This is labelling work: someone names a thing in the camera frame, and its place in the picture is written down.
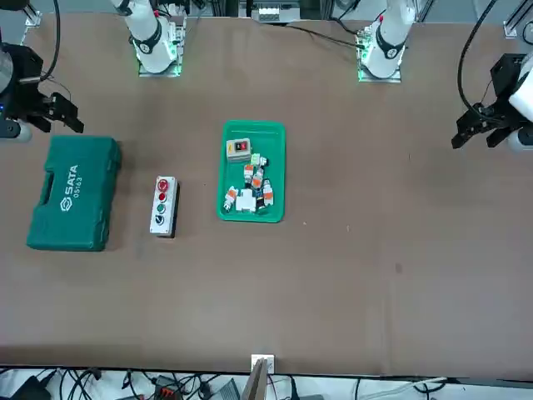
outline table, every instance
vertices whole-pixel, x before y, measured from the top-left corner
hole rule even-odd
[[[247,371],[274,353],[279,373],[531,378],[533,159],[483,137],[451,149],[470,30],[413,27],[403,83],[363,84],[351,48],[201,18],[168,80],[137,77],[120,17],[65,15],[54,76],[84,134],[122,145],[108,250],[26,248],[50,135],[0,147],[1,361]],[[28,34],[46,64],[53,38],[52,18]],[[501,27],[480,30],[472,102],[511,50]],[[286,126],[279,224],[217,218],[230,119]],[[182,185],[171,241],[148,233],[158,174]]]

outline white cable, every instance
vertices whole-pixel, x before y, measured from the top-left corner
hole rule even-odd
[[[405,390],[412,388],[415,385],[422,385],[424,383],[435,383],[440,381],[445,381],[447,377],[433,377],[432,379],[426,379],[424,381],[418,381],[418,382],[409,382],[405,385],[401,385],[397,387],[396,389],[392,390],[384,390],[383,392],[378,393],[371,393],[371,394],[363,394],[362,396],[359,396],[358,400],[371,400],[373,398],[383,398],[385,396],[392,396],[393,394],[399,394],[404,392]]]

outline floor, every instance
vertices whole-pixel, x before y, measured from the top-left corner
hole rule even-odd
[[[25,370],[13,370],[4,373],[0,376],[0,396],[11,396],[15,391],[26,381],[31,375],[38,375],[42,369],[25,369]],[[49,372],[45,372],[39,376],[39,379],[43,379]],[[148,376],[157,377],[159,372],[148,372]],[[47,386],[47,390],[52,394],[52,399],[59,399],[59,384],[61,381],[62,373],[56,373],[50,383]],[[161,375],[172,377],[170,373],[161,372]],[[178,373],[177,378],[186,377],[186,373]],[[124,371],[105,371],[102,373],[102,378],[98,381],[91,381],[87,384],[86,389],[89,395],[95,400],[98,399],[122,399],[122,398],[134,398],[129,397],[132,395],[131,388],[126,387],[122,389],[122,380],[125,377]],[[206,374],[202,377],[203,381],[206,381],[212,375]],[[265,400],[284,399],[291,396],[291,384],[287,376],[273,375],[272,382],[276,387],[276,392],[271,389],[271,385],[266,390]],[[231,379],[235,381],[237,390],[242,393],[246,386],[247,376],[243,375],[221,375],[212,380],[211,390],[216,393],[222,386],[228,383]],[[296,388],[298,395],[302,400],[308,398],[309,400],[350,400],[354,398],[354,391],[357,384],[357,378],[352,377],[295,377]],[[153,393],[153,385],[141,375],[139,372],[135,372],[132,375],[132,384],[137,395],[150,396]],[[358,396],[360,400],[364,400],[366,395],[378,393],[382,391],[390,391],[397,389],[403,385],[406,385],[405,381],[383,381],[375,379],[362,379],[359,385]],[[67,378],[63,384],[63,398],[67,396],[73,385],[73,380],[67,375]],[[435,400],[496,400],[500,398],[509,398],[513,400],[526,400],[531,399],[531,388],[533,385],[526,387],[489,387],[482,384],[469,385],[469,384],[446,384],[438,392],[431,394],[431,398]],[[387,396],[390,400],[405,399],[405,400],[423,400],[424,395],[418,393],[412,388],[408,388],[401,394]]]

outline green tray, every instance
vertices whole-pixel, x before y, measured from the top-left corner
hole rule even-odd
[[[274,191],[274,204],[263,212],[237,212],[235,205],[230,212],[223,208],[227,189],[244,188],[244,166],[247,162],[229,162],[226,159],[226,141],[249,138],[252,153],[268,158],[265,178],[270,179]],[[218,175],[217,214],[224,221],[251,223],[278,223],[285,212],[285,128],[279,122],[228,121],[222,132],[220,169]]]

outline green tool case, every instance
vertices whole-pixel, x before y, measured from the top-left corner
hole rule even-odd
[[[120,148],[110,137],[53,137],[27,245],[38,250],[103,250],[120,162]]]

